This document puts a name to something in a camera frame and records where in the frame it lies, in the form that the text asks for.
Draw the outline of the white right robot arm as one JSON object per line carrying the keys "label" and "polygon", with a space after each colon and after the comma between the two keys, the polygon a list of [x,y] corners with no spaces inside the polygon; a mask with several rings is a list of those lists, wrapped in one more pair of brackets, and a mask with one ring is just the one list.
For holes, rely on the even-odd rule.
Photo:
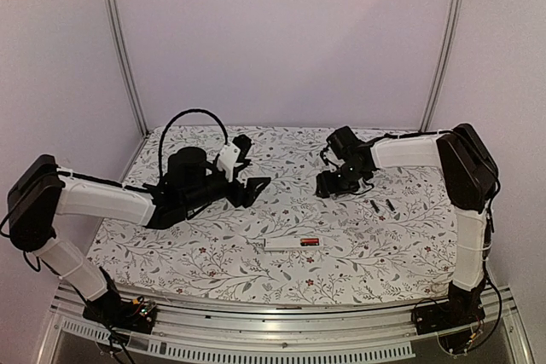
{"label": "white right robot arm", "polygon": [[438,172],[456,218],[456,264],[450,286],[474,292],[485,282],[491,249],[492,203],[501,183],[498,166],[477,130],[462,123],[448,130],[384,134],[365,141],[348,126],[326,139],[339,164],[317,175],[316,195],[355,194],[379,170],[431,168]]}

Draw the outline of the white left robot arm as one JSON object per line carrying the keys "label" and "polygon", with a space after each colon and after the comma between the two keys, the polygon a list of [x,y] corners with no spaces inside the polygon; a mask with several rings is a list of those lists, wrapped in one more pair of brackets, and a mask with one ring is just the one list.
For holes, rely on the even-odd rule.
{"label": "white left robot arm", "polygon": [[94,302],[94,311],[107,324],[118,325],[127,316],[125,303],[114,296],[107,274],[56,233],[55,218],[85,215],[165,230],[221,199],[248,208],[271,182],[269,177],[238,181],[237,173],[248,164],[233,143],[223,146],[213,162],[203,149],[185,147],[169,157],[167,172],[157,184],[131,188],[78,175],[44,154],[9,191],[3,221],[14,247],[49,265],[85,300]]}

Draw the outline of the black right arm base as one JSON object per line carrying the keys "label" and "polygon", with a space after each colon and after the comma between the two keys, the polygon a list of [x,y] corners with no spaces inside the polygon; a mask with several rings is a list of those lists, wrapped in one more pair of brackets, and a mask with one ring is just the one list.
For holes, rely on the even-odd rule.
{"label": "black right arm base", "polygon": [[411,310],[418,335],[436,334],[439,346],[449,355],[467,354],[482,333],[485,312],[480,301],[470,308],[461,300],[424,298]]}

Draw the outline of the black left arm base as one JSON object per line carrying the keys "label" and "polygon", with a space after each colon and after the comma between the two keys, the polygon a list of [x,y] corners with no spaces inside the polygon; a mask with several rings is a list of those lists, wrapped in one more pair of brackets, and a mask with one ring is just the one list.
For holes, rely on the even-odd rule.
{"label": "black left arm base", "polygon": [[95,301],[85,301],[83,317],[106,328],[151,334],[158,313],[156,302],[144,296],[124,300],[109,274],[103,268],[100,270],[107,291]]}

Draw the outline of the white slim remote control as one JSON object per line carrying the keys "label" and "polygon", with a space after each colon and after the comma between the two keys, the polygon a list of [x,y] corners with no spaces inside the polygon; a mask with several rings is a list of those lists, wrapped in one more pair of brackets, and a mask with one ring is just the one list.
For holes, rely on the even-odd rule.
{"label": "white slim remote control", "polygon": [[319,238],[319,237],[299,237],[299,236],[289,236],[289,237],[279,237],[279,238],[270,238],[264,240],[264,249],[266,251],[298,251],[305,248],[314,248],[322,246],[322,239],[320,239],[320,246],[306,246],[303,247],[300,245],[300,240],[302,238]]}

